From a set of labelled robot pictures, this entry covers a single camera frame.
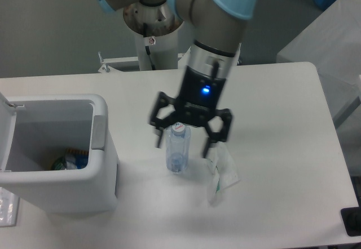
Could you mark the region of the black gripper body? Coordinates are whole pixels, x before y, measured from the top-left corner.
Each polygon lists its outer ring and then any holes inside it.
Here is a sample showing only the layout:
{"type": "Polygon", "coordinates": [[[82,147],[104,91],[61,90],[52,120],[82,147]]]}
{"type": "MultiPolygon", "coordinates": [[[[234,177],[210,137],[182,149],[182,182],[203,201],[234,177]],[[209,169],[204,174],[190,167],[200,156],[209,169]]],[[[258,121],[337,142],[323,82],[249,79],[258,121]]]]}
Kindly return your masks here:
{"type": "Polygon", "coordinates": [[[175,100],[177,121],[194,127],[206,127],[214,117],[228,122],[228,109],[217,109],[226,80],[218,77],[219,66],[206,75],[186,67],[179,94],[175,100]]]}

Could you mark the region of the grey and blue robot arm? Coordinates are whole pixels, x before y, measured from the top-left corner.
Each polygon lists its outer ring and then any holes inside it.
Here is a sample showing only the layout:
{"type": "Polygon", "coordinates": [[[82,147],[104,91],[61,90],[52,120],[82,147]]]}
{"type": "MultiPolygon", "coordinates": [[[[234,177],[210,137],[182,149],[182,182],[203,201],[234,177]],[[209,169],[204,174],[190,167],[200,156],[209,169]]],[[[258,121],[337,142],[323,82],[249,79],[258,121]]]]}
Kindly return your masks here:
{"type": "Polygon", "coordinates": [[[203,155],[226,142],[229,109],[217,104],[230,69],[236,65],[257,0],[97,0],[106,12],[122,10],[133,32],[140,70],[174,69],[177,33],[183,23],[195,29],[190,57],[176,97],[158,94],[149,123],[159,136],[176,122],[202,127],[208,134],[203,155]]]}

